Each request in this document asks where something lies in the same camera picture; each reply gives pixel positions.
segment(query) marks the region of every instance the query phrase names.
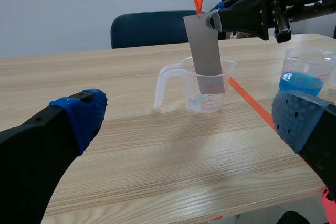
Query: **blue chair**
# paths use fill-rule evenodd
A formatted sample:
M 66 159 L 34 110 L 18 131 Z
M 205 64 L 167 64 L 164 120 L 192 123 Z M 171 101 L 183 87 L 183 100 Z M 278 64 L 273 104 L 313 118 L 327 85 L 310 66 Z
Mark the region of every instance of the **blue chair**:
M 178 10 L 121 15 L 111 26 L 111 46 L 124 48 L 188 42 L 183 17 L 195 14 L 192 10 Z

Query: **wooden table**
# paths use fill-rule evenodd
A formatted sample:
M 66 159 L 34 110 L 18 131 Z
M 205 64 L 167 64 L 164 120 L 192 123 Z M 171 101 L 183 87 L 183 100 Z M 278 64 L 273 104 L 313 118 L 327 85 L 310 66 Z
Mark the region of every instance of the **wooden table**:
M 268 111 L 285 48 L 336 47 L 312 34 L 219 45 L 238 62 L 233 77 Z M 0 59 L 0 130 L 85 88 L 109 99 L 100 133 L 60 181 L 44 224 L 196 224 L 322 192 L 318 176 L 232 87 L 221 112 L 197 114 L 173 78 L 154 109 L 160 69 L 188 56 L 189 45 L 179 44 Z M 335 101 L 336 89 L 320 97 Z

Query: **gray paper strip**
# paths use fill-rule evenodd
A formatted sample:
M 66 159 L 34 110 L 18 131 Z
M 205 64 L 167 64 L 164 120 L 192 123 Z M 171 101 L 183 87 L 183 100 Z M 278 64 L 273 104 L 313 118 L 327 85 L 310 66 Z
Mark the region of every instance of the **gray paper strip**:
M 218 33 L 206 25 L 206 13 L 184 17 L 196 74 L 222 74 Z M 197 77 L 201 94 L 224 93 L 223 77 Z

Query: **white wall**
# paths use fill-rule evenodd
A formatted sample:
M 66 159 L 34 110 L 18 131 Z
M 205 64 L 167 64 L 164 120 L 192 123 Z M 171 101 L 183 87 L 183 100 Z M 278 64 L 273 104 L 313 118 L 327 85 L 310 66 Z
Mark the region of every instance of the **white wall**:
M 336 14 L 291 23 L 293 33 L 322 34 L 333 37 Z
M 204 0 L 208 11 L 220 0 Z M 193 0 L 0 0 L 0 57 L 108 49 L 125 13 L 195 9 Z

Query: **clear measuring jug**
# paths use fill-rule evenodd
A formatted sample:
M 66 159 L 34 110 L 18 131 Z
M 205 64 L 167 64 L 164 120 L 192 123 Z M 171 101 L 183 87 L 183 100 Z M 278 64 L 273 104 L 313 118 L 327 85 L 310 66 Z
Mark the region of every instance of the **clear measuring jug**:
M 196 74 L 193 58 L 186 58 L 178 64 L 167 65 L 161 69 L 156 87 L 154 106 L 160 106 L 163 100 L 166 83 L 170 77 L 182 76 L 184 82 L 185 103 L 188 108 L 199 113 L 212 113 L 218 111 L 223 106 L 224 95 L 229 84 L 236 62 L 221 58 L 223 74 L 217 76 L 202 76 Z M 223 78 L 223 82 L 218 83 L 218 78 Z M 201 94 L 198 81 L 203 83 L 214 83 L 207 87 L 212 89 L 212 94 Z
M 282 67 L 280 90 L 298 90 L 318 95 L 334 67 L 334 51 L 289 48 Z

